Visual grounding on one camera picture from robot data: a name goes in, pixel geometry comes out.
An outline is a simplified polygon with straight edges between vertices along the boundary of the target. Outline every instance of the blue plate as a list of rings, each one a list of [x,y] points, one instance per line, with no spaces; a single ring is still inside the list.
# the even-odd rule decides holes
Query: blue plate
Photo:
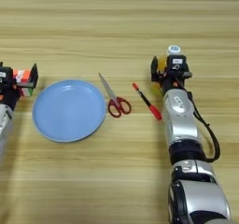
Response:
[[[33,120],[48,139],[73,142],[93,133],[105,118],[105,97],[92,84],[65,80],[36,98]]]

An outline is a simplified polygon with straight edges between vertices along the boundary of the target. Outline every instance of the wooden table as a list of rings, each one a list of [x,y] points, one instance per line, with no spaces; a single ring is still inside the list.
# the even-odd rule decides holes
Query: wooden table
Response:
[[[18,102],[1,160],[0,223],[167,223],[163,123],[131,83],[162,107],[150,92],[149,66],[171,44],[188,57],[187,87],[220,141],[214,168],[239,221],[238,15],[239,0],[0,0],[0,60],[14,68],[37,63],[40,75],[34,96]],[[107,114],[94,135],[74,144],[42,137],[31,118],[40,91],[78,78],[105,92],[98,72],[134,112]]]

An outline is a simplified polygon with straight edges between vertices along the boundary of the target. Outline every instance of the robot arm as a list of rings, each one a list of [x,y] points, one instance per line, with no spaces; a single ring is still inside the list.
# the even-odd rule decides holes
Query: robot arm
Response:
[[[163,70],[158,69],[158,59],[153,59],[151,77],[160,83],[163,93],[162,118],[172,163],[170,223],[231,223],[230,207],[209,163],[218,158],[219,147],[214,159],[205,156],[194,118],[198,111],[184,88],[185,79],[191,77],[186,57],[179,54],[178,46],[169,50]]]
[[[27,79],[22,78],[23,72],[18,71],[19,76],[15,75],[12,68],[3,67],[3,63],[0,63],[0,158],[12,128],[15,106],[22,95],[35,88],[38,80],[36,64],[31,71],[27,71]]]

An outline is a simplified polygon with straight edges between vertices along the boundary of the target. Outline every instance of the black cable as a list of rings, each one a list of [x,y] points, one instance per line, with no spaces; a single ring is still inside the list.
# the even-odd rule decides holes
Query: black cable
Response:
[[[210,136],[211,136],[211,138],[212,138],[212,141],[213,141],[213,144],[214,144],[214,149],[215,149],[215,155],[214,155],[213,158],[206,158],[206,161],[207,161],[207,162],[213,162],[213,161],[218,160],[219,157],[220,157],[220,145],[219,145],[218,139],[216,138],[216,136],[214,135],[213,131],[212,131],[211,128],[210,128],[210,124],[207,123],[207,122],[204,120],[204,118],[201,116],[201,114],[199,113],[199,111],[198,111],[198,109],[197,109],[196,104],[194,103],[194,101],[193,101],[193,99],[192,99],[191,93],[188,92],[188,91],[184,88],[184,86],[181,84],[181,82],[178,80],[177,77],[176,77],[176,82],[179,84],[180,88],[187,93],[187,95],[188,95],[190,101],[192,102],[192,104],[193,104],[193,106],[194,106],[194,112],[193,112],[194,117],[195,117],[197,120],[199,120],[199,121],[205,126],[205,128],[208,130],[208,132],[209,132],[209,134],[210,134]]]

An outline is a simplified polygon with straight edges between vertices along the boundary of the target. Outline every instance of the scissor blade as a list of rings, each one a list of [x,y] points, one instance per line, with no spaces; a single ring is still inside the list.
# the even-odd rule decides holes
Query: scissor blade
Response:
[[[117,97],[115,95],[115,93],[112,91],[112,89],[110,88],[110,86],[108,85],[107,81],[102,77],[102,75],[99,73],[99,77],[101,79],[102,84],[104,85],[109,97],[111,99],[117,100]]]

